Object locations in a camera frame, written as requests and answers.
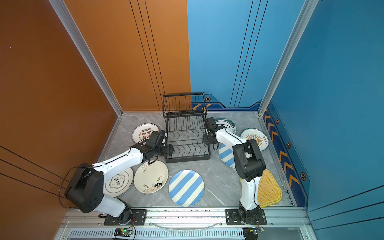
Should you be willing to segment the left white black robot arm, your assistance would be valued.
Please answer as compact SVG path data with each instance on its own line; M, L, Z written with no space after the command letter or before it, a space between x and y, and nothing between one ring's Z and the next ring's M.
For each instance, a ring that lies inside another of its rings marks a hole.
M89 165L83 163L75 170L64 193L65 198L81 212L98 212L127 224L132 218L131 206L124 201L104 194L105 184L125 169L143 162L152 164L158 157L170 157L172 145L166 144L166 131L153 131L148 139L131 146L124 153L109 160Z

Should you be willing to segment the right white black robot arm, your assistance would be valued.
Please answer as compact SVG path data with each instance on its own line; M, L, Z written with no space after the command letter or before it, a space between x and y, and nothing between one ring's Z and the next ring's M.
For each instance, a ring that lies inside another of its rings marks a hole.
M216 124L214 118L204 120L205 145L222 145L232 148L237 174L242 179L242 196L239 202L239 219L246 225L266 225L267 217L258 201L259 183L266 163L256 140L246 140Z

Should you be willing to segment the black wire dish rack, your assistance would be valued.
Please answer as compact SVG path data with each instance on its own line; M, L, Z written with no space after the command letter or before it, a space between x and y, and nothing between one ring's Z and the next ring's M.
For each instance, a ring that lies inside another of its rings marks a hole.
M166 162L182 163L208 160L211 149L203 140L207 133L204 121L207 102L203 92L163 96L163 117L166 122L166 143L174 149Z

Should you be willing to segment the cream plate floral drawing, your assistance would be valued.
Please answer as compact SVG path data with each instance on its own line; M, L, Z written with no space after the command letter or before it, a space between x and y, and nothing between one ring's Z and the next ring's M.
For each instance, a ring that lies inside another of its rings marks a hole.
M140 193L152 194L166 185L168 177L169 170L163 162L143 163L135 172L134 185Z

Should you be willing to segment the blue white striped plate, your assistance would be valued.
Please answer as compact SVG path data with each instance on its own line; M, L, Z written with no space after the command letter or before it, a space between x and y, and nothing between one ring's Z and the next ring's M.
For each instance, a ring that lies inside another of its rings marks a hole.
M169 184L171 200L181 207L191 207L197 204L202 199L204 191L203 178L192 170L176 173Z

